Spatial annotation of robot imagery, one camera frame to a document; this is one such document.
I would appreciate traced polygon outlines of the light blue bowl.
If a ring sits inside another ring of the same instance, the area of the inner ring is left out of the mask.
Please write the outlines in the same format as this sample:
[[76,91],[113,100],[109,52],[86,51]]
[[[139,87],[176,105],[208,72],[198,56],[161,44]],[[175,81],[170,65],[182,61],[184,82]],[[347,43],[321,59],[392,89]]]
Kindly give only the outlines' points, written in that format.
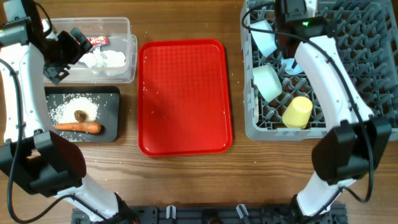
[[[271,25],[267,21],[259,21],[251,24],[250,28],[259,30],[272,31]],[[264,57],[270,56],[274,51],[277,50],[275,43],[275,35],[270,33],[251,31],[252,37],[259,51]]]

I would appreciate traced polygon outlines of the brown food scrap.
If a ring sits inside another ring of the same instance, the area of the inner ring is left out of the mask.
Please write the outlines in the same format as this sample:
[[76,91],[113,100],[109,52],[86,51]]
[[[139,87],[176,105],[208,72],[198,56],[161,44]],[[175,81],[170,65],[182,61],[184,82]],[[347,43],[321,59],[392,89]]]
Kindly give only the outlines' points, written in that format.
[[76,110],[74,112],[74,117],[79,123],[82,123],[82,122],[86,121],[87,114],[84,111],[82,111],[82,110]]

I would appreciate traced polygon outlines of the crumpled white tissue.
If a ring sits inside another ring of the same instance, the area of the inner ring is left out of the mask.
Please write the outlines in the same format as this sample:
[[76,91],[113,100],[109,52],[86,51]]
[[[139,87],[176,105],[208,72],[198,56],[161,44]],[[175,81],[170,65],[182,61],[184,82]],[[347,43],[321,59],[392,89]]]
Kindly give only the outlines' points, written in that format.
[[79,62],[93,69],[95,73],[103,73],[112,77],[122,73],[121,69],[126,64],[126,56],[122,52],[102,51],[99,47],[95,47],[91,52],[84,54]]

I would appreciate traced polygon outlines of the red snack wrapper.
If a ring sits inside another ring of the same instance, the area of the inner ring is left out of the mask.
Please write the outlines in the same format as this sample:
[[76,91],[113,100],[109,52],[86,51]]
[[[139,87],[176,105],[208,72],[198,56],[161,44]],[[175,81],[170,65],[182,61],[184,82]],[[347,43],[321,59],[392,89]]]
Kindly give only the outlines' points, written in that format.
[[94,47],[104,46],[109,44],[109,39],[106,35],[88,37],[87,39],[89,40],[90,44]]

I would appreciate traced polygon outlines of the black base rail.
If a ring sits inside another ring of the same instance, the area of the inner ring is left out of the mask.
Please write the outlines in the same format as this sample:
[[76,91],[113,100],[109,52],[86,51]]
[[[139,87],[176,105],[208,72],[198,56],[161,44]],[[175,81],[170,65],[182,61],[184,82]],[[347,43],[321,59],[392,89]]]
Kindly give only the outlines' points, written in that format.
[[[139,217],[139,223],[205,223],[203,215],[206,212],[217,212],[223,223],[293,223],[293,214],[287,204],[264,205],[248,207],[243,204],[235,207],[166,207],[146,206],[130,207]],[[74,209],[71,223],[92,223],[87,214]],[[314,218],[308,223],[348,224],[346,206],[334,204],[328,213]]]

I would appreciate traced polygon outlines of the large light blue plate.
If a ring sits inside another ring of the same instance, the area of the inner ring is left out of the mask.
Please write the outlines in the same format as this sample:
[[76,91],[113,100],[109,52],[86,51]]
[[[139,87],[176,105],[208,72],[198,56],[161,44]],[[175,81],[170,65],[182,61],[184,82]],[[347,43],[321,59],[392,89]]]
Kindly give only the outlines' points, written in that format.
[[296,62],[294,58],[282,58],[281,64],[285,65],[285,72],[289,75],[298,75],[303,73],[303,68]]

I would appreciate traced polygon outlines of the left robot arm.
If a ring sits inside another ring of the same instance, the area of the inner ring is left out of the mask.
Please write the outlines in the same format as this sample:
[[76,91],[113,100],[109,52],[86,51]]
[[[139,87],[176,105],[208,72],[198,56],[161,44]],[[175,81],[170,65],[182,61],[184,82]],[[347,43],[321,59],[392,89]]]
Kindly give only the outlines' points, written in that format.
[[120,196],[100,186],[86,172],[78,146],[59,136],[49,117],[44,78],[59,83],[70,67],[91,50],[78,30],[51,38],[44,28],[43,7],[33,1],[5,1],[6,23],[1,26],[1,76],[6,102],[6,130],[1,147],[1,170],[7,185],[7,209],[14,210],[12,190],[67,201],[93,223],[138,223],[139,217]]

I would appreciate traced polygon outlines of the pile of rice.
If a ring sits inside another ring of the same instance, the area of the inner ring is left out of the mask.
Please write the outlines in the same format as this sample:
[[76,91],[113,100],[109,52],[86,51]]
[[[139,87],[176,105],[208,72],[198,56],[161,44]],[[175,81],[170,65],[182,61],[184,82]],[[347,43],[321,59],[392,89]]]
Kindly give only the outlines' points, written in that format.
[[87,114],[85,122],[100,123],[101,103],[99,94],[92,93],[64,93],[46,96],[49,116],[55,126],[60,123],[78,123],[74,117],[76,110]]

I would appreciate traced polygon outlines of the red serving tray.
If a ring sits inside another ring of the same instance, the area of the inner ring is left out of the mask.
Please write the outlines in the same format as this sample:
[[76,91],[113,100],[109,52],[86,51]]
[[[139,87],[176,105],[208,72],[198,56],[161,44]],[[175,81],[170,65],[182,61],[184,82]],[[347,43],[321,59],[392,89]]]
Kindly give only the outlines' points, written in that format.
[[226,52],[219,40],[147,42],[137,65],[137,145],[143,154],[217,154],[231,147]]

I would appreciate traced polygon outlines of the orange carrot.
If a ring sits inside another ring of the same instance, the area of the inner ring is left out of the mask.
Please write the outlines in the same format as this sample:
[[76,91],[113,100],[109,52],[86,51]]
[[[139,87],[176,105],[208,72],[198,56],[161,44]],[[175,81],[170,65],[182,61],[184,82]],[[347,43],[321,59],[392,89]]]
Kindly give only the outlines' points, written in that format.
[[81,123],[60,123],[55,125],[55,129],[61,131],[75,131],[90,134],[99,134],[101,132],[101,125],[94,121]]

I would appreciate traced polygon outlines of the green bowl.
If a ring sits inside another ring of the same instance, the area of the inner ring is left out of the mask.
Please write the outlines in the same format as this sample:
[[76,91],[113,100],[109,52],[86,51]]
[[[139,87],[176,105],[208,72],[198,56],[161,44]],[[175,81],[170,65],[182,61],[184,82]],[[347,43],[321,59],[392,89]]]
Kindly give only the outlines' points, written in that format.
[[267,102],[271,102],[282,93],[281,82],[271,65],[266,64],[255,67],[252,72],[253,82]]

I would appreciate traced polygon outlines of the yellow plastic cup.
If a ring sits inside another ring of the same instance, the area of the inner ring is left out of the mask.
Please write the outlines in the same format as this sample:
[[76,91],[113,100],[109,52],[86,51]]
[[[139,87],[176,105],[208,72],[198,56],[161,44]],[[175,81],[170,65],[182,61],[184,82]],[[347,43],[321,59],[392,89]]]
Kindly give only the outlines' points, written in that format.
[[282,122],[288,128],[304,129],[310,119],[313,103],[304,96],[295,97],[282,115]]

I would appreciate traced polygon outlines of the black food waste tray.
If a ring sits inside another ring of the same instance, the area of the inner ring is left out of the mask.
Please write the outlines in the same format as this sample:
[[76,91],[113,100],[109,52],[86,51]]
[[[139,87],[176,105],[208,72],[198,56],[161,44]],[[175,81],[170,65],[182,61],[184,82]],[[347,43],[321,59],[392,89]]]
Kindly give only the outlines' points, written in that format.
[[116,86],[47,86],[45,95],[52,124],[96,122],[97,134],[56,130],[70,142],[113,142],[118,138],[121,94]]

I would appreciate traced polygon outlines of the white plastic spoon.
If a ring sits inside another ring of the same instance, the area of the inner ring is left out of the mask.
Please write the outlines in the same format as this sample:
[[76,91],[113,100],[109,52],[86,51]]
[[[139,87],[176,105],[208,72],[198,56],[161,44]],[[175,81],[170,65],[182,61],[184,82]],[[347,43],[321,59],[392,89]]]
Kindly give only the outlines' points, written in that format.
[[254,95],[254,120],[256,123],[259,122],[259,98],[258,95]]

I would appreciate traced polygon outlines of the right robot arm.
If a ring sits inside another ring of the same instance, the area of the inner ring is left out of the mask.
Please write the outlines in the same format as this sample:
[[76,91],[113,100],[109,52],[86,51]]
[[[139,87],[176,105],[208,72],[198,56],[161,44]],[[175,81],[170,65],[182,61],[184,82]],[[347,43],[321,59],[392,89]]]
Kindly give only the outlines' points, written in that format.
[[299,223],[315,222],[344,191],[369,201],[392,127],[374,117],[355,89],[338,54],[333,24],[311,16],[305,1],[276,1],[275,23],[279,49],[303,69],[328,128],[312,150],[315,172],[292,200]]

